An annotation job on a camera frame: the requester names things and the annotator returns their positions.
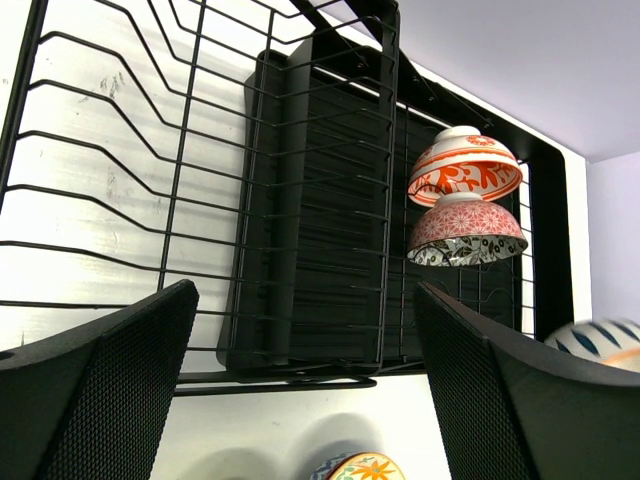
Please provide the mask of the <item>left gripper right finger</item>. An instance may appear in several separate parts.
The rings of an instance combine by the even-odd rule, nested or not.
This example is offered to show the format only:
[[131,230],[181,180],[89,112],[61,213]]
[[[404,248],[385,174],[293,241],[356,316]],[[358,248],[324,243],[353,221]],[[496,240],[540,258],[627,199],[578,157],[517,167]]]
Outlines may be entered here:
[[425,282],[413,305],[452,478],[638,478],[638,374],[562,353]]

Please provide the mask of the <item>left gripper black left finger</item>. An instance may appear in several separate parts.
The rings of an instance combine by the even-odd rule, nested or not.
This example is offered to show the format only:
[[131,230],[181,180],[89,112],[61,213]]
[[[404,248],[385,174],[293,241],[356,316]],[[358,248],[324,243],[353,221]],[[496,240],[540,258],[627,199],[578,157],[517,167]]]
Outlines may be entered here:
[[149,478],[198,300],[181,280],[2,351],[2,478]]

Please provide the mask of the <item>white bowl pink rim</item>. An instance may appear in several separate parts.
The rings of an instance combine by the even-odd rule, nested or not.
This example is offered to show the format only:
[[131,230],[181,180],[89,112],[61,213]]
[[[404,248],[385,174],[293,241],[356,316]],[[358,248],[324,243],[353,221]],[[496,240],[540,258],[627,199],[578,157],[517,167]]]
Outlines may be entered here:
[[582,359],[638,373],[639,337],[637,322],[608,318],[566,324],[544,343]]

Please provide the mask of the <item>black leaf pattern bowl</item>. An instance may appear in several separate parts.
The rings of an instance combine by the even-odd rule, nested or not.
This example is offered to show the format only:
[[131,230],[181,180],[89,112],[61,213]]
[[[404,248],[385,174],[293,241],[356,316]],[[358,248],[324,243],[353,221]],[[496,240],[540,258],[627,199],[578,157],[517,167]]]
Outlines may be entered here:
[[529,242],[504,207],[470,192],[440,197],[412,229],[406,257],[421,266],[464,267],[524,253]]

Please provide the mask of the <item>orange floral bowl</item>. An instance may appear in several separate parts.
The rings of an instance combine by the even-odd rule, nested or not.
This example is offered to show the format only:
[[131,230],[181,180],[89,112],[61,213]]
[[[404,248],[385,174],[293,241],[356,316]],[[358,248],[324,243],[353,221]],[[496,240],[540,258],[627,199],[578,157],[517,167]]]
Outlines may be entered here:
[[408,181],[409,199],[430,208],[452,193],[473,193],[486,201],[516,190],[523,173],[515,155],[500,141],[472,126],[438,133],[416,160]]

